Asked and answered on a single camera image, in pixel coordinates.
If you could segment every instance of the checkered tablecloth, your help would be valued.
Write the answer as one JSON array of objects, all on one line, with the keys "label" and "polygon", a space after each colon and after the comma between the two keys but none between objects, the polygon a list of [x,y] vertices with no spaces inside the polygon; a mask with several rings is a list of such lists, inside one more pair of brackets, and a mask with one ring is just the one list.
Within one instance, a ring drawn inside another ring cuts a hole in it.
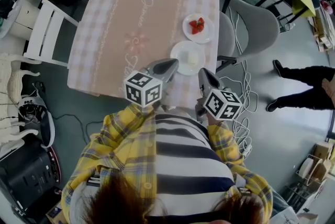
[{"label": "checkered tablecloth", "polygon": [[[192,13],[202,13],[214,23],[214,38],[201,46],[205,49],[205,67],[215,71],[219,0],[154,0],[154,5],[147,5],[145,11],[142,4],[143,0],[89,0],[71,49],[68,64],[70,88],[124,97],[120,78],[158,57],[169,57],[176,43],[187,40],[182,22]],[[170,17],[170,23],[161,20],[165,16]],[[134,39],[136,42],[140,40],[140,51],[134,49],[131,43]],[[166,105],[194,108],[200,97],[198,76],[176,74],[168,93],[163,102]]]}]

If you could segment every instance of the gray floor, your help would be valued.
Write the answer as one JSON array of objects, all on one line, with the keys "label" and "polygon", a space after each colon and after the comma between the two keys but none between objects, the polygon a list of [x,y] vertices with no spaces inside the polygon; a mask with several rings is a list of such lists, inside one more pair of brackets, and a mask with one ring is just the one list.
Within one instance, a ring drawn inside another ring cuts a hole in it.
[{"label": "gray floor", "polygon": [[[258,0],[245,1],[255,4]],[[80,20],[84,7],[85,2],[76,9],[76,19]],[[289,13],[284,4],[280,5],[280,11],[282,14]],[[67,61],[74,32],[75,30],[71,30],[68,25],[62,26],[55,59]],[[242,22],[238,26],[238,38],[245,46],[248,35]],[[272,48],[248,62],[248,71],[252,76],[251,88],[258,93],[259,104],[256,113],[245,114],[250,119],[253,145],[246,165],[264,176],[279,191],[314,143],[324,140],[328,131],[330,111],[287,108],[267,113],[265,107],[269,99],[307,89],[302,83],[279,78],[273,72],[273,59],[279,59],[284,66],[292,68],[329,65],[329,62],[324,53],[319,53],[306,19],[297,20],[296,26],[290,32],[282,33]],[[91,121],[102,120],[105,115],[115,113],[127,105],[123,99],[94,97],[69,89],[66,85],[68,71],[64,67],[43,63],[30,69],[41,72],[39,80],[46,86],[48,107],[55,117],[65,113],[75,114],[85,125]],[[224,70],[223,75],[242,80],[242,68],[231,66]],[[34,81],[28,79],[25,79],[27,92]],[[233,90],[240,91],[237,84],[228,85]],[[90,125],[88,132],[98,131],[99,127],[100,125]],[[73,117],[55,121],[55,128],[57,134],[54,147],[62,168],[63,186],[73,172],[85,144],[80,125]]]}]

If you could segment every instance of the person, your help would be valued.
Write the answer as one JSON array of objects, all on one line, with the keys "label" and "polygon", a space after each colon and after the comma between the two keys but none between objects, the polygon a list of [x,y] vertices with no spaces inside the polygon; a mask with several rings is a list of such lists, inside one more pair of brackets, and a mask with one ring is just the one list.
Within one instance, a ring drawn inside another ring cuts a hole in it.
[{"label": "person", "polygon": [[267,111],[272,112],[284,107],[334,109],[335,69],[326,66],[289,69],[284,68],[279,60],[274,60],[273,65],[280,77],[301,81],[313,88],[299,94],[279,97],[268,104]]},{"label": "person", "polygon": [[62,192],[68,223],[267,223],[272,189],[226,125],[158,105],[131,104],[91,135]]}]

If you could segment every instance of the sneaker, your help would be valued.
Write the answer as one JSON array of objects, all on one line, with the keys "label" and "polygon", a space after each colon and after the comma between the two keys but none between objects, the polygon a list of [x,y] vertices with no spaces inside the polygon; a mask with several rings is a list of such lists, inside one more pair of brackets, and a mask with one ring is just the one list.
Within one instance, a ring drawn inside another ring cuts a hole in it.
[{"label": "sneaker", "polygon": [[279,75],[280,77],[282,77],[282,75],[281,75],[281,71],[283,70],[283,66],[282,66],[282,64],[279,62],[279,60],[275,59],[275,60],[273,61],[273,66],[274,66],[274,68],[277,70],[278,75]]},{"label": "sneaker", "polygon": [[274,100],[273,102],[271,102],[270,104],[268,104],[268,106],[266,107],[266,111],[268,112],[273,112],[275,109],[277,109],[277,105],[276,105],[277,99]]}]

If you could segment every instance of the sleeve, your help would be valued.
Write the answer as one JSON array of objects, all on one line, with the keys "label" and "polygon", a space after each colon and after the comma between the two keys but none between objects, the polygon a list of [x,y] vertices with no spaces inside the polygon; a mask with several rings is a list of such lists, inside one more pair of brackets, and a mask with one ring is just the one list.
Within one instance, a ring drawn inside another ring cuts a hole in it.
[{"label": "sleeve", "polygon": [[267,181],[261,176],[249,171],[243,163],[243,155],[233,137],[232,131],[218,123],[207,127],[209,140],[213,150],[231,170],[234,178],[239,174],[245,179],[245,187],[262,199],[264,208],[264,223],[267,223],[272,213],[272,190]]},{"label": "sleeve", "polygon": [[93,175],[97,166],[111,166],[111,153],[127,135],[143,124],[152,111],[152,106],[141,108],[131,104],[118,113],[107,115],[100,133],[91,135],[90,143],[84,148],[78,164],[62,192],[62,210],[68,223],[70,223],[70,204],[74,190],[81,182]]}]

